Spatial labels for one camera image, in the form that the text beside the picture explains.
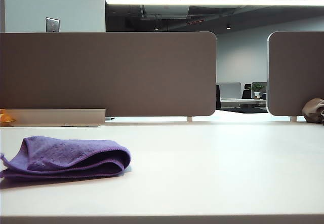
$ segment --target folded cloth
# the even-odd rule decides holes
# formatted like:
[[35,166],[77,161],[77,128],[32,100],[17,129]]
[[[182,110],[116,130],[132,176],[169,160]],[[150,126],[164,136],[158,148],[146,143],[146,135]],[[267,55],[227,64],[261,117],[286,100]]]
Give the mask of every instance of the folded cloth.
[[111,140],[24,138],[18,154],[0,177],[15,180],[113,176],[130,163],[128,149]]

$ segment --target potted plant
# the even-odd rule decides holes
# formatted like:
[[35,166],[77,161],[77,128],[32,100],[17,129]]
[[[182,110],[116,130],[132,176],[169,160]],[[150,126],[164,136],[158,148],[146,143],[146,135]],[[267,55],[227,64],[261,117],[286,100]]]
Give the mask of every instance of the potted plant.
[[260,83],[253,83],[251,90],[254,92],[254,99],[260,99],[260,90],[264,88],[264,86],[260,85]]

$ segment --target white desk surface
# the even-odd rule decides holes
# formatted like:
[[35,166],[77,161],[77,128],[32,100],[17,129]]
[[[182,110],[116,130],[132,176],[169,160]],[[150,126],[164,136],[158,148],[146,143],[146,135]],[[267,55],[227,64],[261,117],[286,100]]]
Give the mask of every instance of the white desk surface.
[[267,100],[264,99],[221,99],[221,102],[238,102],[238,103],[266,103]]
[[33,135],[111,139],[132,154],[118,177],[2,179],[2,224],[324,223],[323,125],[226,111],[192,123],[185,117],[132,119],[141,122],[1,128],[8,159]]

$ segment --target light switch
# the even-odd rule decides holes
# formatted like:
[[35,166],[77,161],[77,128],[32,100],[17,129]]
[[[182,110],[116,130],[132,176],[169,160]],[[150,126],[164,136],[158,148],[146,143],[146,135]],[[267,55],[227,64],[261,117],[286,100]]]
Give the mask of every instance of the light switch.
[[60,20],[46,17],[46,32],[60,32]]

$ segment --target office chair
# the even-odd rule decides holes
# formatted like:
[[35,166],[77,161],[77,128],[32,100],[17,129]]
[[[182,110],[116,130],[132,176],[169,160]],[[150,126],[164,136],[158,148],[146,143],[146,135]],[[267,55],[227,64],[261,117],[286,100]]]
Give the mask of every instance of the office chair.
[[251,90],[243,90],[242,99],[251,99]]
[[221,109],[221,93],[220,93],[220,89],[219,86],[216,86],[216,109]]
[[250,88],[251,88],[251,84],[245,84],[244,85],[244,89],[245,90],[250,90]]

